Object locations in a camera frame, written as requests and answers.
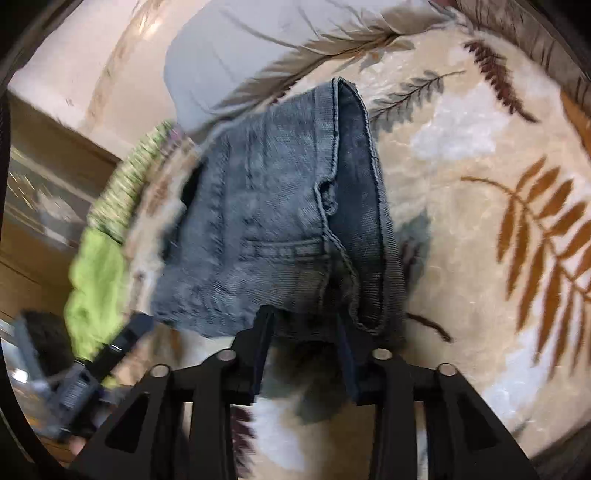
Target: brown leaf pattern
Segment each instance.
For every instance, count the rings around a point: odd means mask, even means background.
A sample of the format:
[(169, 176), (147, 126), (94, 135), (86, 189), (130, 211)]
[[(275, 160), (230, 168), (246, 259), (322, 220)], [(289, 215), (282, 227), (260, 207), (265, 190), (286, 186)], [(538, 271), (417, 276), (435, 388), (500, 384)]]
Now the brown leaf pattern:
[(560, 167), (553, 168), (552, 170), (544, 173), (531, 188), (529, 195), (527, 196), (526, 202), (533, 202), (537, 197), (542, 195), (548, 190), (552, 184), (556, 181)]
[(531, 303), (534, 301), (535, 296), (538, 294), (538, 289), (540, 288), (540, 279), (544, 272), (544, 247), (545, 243), (540, 243), (538, 251), (535, 253), (534, 259), (531, 261), (530, 277), (527, 280), (525, 293), (519, 304), (519, 323), (517, 324), (517, 330), (521, 330), (525, 325), (527, 316), (530, 314)]
[(506, 58), (496, 53), (482, 40), (466, 42), (464, 47), (474, 54), (475, 63), (480, 65), (480, 72), (495, 89), (497, 100), (509, 109), (509, 113), (513, 115), (517, 112), (527, 122), (537, 123), (538, 119), (524, 110), (522, 101), (511, 85), (511, 75), (505, 65)]
[(558, 307), (560, 306), (560, 277), (560, 268), (558, 265), (555, 265), (554, 270), (552, 270), (552, 275), (550, 275), (550, 283), (548, 283), (548, 288), (544, 295), (544, 313), (542, 315), (542, 325), (538, 337), (538, 351), (534, 358), (535, 363), (538, 363), (540, 360), (540, 354), (548, 341), (550, 330), (556, 319), (556, 312), (558, 312)]
[(540, 170), (544, 167), (545, 164), (546, 156), (544, 155), (541, 159), (539, 159), (536, 163), (534, 163), (530, 168), (528, 168), (525, 171), (525, 173), (519, 179), (519, 182), (517, 182), (517, 187), (515, 187), (515, 191), (519, 193), (528, 181), (530, 181), (538, 173), (540, 173)]
[(567, 180), (565, 181), (556, 193), (552, 196), (550, 201), (546, 204), (546, 206), (542, 209), (540, 213), (540, 218), (546, 218), (549, 216), (556, 215), (562, 210), (566, 199), (570, 195), (570, 191), (573, 188), (573, 181)]
[(581, 302), (581, 321), (579, 324), (579, 332), (577, 334), (577, 343), (576, 346), (574, 348), (574, 355), (573, 355), (573, 366), (571, 368), (571, 370), (574, 370), (574, 368), (577, 366), (577, 359), (579, 358), (579, 355), (581, 353), (581, 349), (583, 348), (583, 342), (584, 342), (584, 338), (585, 338), (585, 329), (586, 329), (586, 325), (587, 325), (587, 313), (585, 312), (585, 302)]
[(521, 267), (527, 256), (527, 246), (530, 243), (530, 224), (527, 222), (525, 210), (521, 212), (521, 218), (519, 219), (516, 242), (515, 255), (513, 256), (513, 263), (511, 264), (509, 279), (507, 280), (507, 300), (509, 300), (515, 290), (515, 283), (521, 273)]
[(579, 202), (573, 206), (568, 212), (558, 219), (552, 228), (550, 228), (549, 235), (562, 236), (583, 216), (585, 211), (585, 202)]
[[(490, 179), (462, 177), (462, 180), (493, 186), (509, 197), (497, 239), (496, 260), (502, 262), (506, 253), (513, 248), (506, 284), (507, 299), (520, 288), (519, 279), (523, 276), (522, 271), (528, 272), (519, 301), (518, 331), (525, 326), (535, 298), (539, 294), (542, 295), (543, 313), (534, 362), (539, 362), (550, 333), (556, 326), (558, 338), (548, 377), (551, 379), (564, 357), (569, 331), (574, 325), (575, 312), (580, 316), (580, 324), (571, 371), (583, 355), (585, 342), (589, 343), (586, 350), (588, 350), (588, 363), (591, 366), (591, 326), (587, 325), (586, 312), (587, 304), (591, 303), (591, 279), (586, 287), (577, 282), (582, 275), (591, 270), (591, 220), (584, 221), (586, 202), (581, 201), (566, 206), (573, 189), (572, 180), (559, 183), (557, 180), (560, 167), (543, 171), (545, 164), (546, 157), (542, 157), (531, 165), (519, 179), (515, 190)], [(529, 191), (525, 189), (528, 184), (531, 184)], [(543, 196), (549, 197), (549, 200), (544, 200)], [(542, 207), (537, 213), (537, 206), (540, 203)], [(531, 255), (528, 250), (532, 226), (541, 233), (541, 240), (527, 267)], [(558, 241), (564, 245), (564, 241), (559, 241), (561, 237), (570, 238), (565, 248), (555, 243)], [(572, 258), (577, 259), (576, 266), (567, 268), (564, 262)], [(542, 282), (547, 268), (551, 269), (550, 278), (547, 282)]]
[(560, 322), (560, 333), (558, 334), (558, 341), (556, 342), (556, 349), (554, 350), (554, 361), (552, 362), (552, 368), (550, 369), (550, 378), (554, 376), (556, 372), (556, 366), (560, 362), (564, 354), (564, 348), (566, 347), (566, 339), (569, 336), (570, 321), (573, 317), (573, 290), (570, 290), (569, 299), (566, 302), (566, 308), (562, 315)]
[(579, 262), (579, 266), (577, 267), (577, 270), (574, 272), (574, 277), (579, 278), (581, 275), (583, 275), (590, 268), (591, 268), (591, 245), (589, 245), (587, 247), (587, 250), (585, 250), (585, 253), (581, 257), (581, 261)]
[(501, 223), (501, 231), (499, 232), (499, 241), (496, 243), (496, 261), (501, 263), (505, 253), (511, 246), (511, 239), (513, 238), (513, 229), (515, 227), (515, 201), (509, 200), (507, 210)]

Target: green towel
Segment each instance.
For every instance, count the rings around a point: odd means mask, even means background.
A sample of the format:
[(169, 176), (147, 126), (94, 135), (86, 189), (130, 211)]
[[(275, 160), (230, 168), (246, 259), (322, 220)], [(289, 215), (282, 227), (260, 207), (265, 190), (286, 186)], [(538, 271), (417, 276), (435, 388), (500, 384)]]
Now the green towel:
[(126, 262), (109, 235), (87, 227), (70, 266), (70, 293), (64, 318), (78, 358), (92, 359), (123, 324)]

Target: metal screw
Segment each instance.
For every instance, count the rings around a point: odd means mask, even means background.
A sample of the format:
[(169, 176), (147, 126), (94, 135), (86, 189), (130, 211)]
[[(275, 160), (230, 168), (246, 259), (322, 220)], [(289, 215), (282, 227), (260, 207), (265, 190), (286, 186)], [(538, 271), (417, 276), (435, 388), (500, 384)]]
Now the metal screw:
[(166, 365), (156, 365), (152, 367), (152, 371), (150, 372), (153, 377), (161, 378), (168, 375), (170, 369)]
[(236, 358), (236, 352), (231, 348), (225, 348), (217, 353), (217, 358), (222, 362), (229, 362)]
[(445, 375), (446, 377), (453, 377), (457, 374), (457, 368), (454, 367), (452, 364), (441, 364), (437, 367), (439, 373)]
[(390, 360), (392, 358), (392, 352), (387, 348), (376, 348), (372, 350), (371, 355), (376, 360)]

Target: denim fabric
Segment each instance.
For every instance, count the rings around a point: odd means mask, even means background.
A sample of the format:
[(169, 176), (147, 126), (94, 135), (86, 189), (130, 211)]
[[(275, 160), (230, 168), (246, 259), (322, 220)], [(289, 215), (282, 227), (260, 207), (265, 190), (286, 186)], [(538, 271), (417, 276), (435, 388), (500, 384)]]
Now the denim fabric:
[(400, 334), (404, 282), (381, 169), (357, 91), (343, 79), (224, 132), (184, 192), (187, 211), (152, 312), (205, 336), (250, 327), (262, 304), (285, 335), (357, 326)]

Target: green cloth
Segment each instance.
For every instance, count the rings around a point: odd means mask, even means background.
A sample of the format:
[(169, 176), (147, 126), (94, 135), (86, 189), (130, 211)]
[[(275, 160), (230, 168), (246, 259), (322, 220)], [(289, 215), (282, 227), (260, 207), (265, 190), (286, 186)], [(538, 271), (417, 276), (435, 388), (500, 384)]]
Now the green cloth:
[(87, 227), (70, 266), (73, 290), (64, 318), (74, 354), (92, 359), (123, 325), (126, 261), (109, 235)]
[(161, 148), (174, 128), (164, 121), (144, 135), (132, 152), (111, 175), (109, 182), (87, 215), (88, 226), (108, 234), (122, 244), (129, 221), (141, 195), (148, 170), (158, 159)]

